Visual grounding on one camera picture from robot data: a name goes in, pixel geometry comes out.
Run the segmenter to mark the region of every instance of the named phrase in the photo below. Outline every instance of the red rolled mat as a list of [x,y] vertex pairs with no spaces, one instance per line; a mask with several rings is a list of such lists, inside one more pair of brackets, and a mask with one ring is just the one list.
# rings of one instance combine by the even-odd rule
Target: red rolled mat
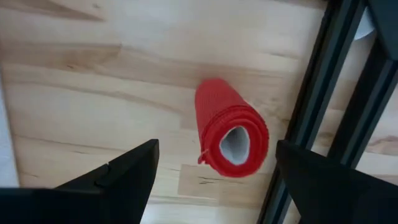
[[221,79],[205,80],[195,94],[201,144],[198,163],[221,175],[244,177],[257,171],[268,151],[261,116]]

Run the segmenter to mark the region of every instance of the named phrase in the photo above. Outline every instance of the white object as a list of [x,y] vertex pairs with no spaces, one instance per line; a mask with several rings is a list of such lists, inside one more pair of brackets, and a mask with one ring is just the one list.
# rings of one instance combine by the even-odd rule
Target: white object
[[237,126],[230,129],[220,142],[221,155],[234,165],[244,164],[250,151],[250,137],[246,128]]
[[0,187],[18,187],[18,185],[6,106],[4,104],[2,85],[0,85]]
[[371,15],[368,7],[366,7],[362,15],[361,22],[359,22],[358,29],[356,30],[354,40],[359,40],[363,37],[366,37],[373,30],[374,30],[374,25],[371,19]]

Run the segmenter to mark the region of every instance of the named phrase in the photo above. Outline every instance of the wooden floor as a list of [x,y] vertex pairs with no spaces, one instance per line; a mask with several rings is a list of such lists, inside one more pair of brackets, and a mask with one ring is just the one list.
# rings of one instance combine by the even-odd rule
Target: wooden floor
[[[255,223],[324,10],[321,0],[0,0],[21,184],[54,187],[159,138],[142,223]],[[314,151],[327,152],[373,39],[352,44]],[[230,82],[268,125],[257,174],[230,179],[197,164],[193,97],[209,77]],[[358,166],[395,183],[397,95]],[[291,206],[285,223],[298,217]]]

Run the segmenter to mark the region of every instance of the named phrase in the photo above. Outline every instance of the white inner core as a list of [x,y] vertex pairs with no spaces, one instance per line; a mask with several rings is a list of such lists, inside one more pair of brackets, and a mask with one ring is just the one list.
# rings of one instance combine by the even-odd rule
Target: white inner core
[[241,165],[249,157],[250,137],[248,131],[237,126],[230,129],[220,142],[221,154],[234,165]]

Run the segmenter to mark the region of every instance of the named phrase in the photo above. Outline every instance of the red foam roll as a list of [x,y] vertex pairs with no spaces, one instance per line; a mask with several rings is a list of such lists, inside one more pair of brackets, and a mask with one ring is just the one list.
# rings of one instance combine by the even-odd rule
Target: red foam roll
[[198,163],[205,162],[227,177],[255,173],[267,156],[269,141],[267,126],[256,110],[221,79],[205,80],[197,88],[195,108],[201,144]]

